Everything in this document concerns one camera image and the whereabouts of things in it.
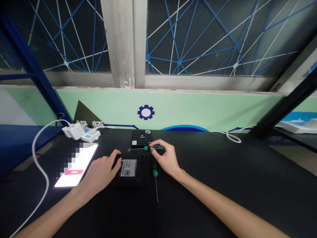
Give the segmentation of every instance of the person's right hand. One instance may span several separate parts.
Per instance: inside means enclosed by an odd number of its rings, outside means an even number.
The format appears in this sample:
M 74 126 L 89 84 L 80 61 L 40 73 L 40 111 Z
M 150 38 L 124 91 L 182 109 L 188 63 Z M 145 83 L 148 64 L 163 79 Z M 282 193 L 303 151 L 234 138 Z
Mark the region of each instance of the person's right hand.
M 178 166 L 174 146 L 166 143 L 161 139 L 153 141 L 151 144 L 149 144 L 149 146 L 154 146 L 158 144 L 163 146 L 166 152 L 163 155 L 159 155 L 157 151 L 151 147 L 152 155 L 166 173 L 171 175 L 174 179 L 177 179 L 182 173 L 182 170 Z

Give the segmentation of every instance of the red button on screen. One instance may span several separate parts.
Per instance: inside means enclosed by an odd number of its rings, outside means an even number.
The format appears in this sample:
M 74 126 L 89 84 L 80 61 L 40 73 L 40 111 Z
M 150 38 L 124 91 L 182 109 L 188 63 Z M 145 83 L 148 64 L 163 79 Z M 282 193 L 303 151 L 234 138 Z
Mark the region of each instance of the red button on screen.
M 74 174 L 82 174 L 84 170 L 67 170 L 64 174 L 65 175 L 74 175 Z

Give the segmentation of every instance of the person's left hand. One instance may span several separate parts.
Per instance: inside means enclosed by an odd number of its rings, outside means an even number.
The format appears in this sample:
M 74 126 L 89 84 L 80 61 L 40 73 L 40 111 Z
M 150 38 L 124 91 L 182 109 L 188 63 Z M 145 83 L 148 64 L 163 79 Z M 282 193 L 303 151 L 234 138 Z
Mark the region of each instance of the person's left hand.
M 121 152 L 115 149 L 109 157 L 103 156 L 94 160 L 84 179 L 74 189 L 79 190 L 80 193 L 84 193 L 88 201 L 101 190 L 105 189 L 121 167 L 120 158 L 114 168 L 111 169 L 117 154 L 121 154 Z

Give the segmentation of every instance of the blue gear logo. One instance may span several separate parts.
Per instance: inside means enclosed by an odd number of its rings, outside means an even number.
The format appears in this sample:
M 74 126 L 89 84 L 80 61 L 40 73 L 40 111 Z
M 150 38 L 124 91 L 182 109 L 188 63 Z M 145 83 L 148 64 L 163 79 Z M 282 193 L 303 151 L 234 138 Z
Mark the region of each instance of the blue gear logo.
M 153 107 L 149 107 L 149 105 L 144 105 L 144 107 L 139 107 L 138 114 L 140 115 L 140 118 L 143 118 L 144 120 L 152 119 L 153 115 L 155 114 L 155 111 L 153 111 Z

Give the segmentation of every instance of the black box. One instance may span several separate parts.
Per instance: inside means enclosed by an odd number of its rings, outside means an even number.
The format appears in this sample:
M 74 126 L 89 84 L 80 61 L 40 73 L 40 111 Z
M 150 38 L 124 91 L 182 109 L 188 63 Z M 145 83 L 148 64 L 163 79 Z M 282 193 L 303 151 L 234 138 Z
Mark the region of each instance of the black box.
M 112 168 L 119 158 L 122 158 L 121 168 L 111 181 L 114 187 L 143 187 L 144 157 L 140 154 L 118 154 Z
M 151 130 L 133 130 L 132 131 L 132 143 L 131 146 L 134 149 L 144 148 L 151 144 L 153 136 Z

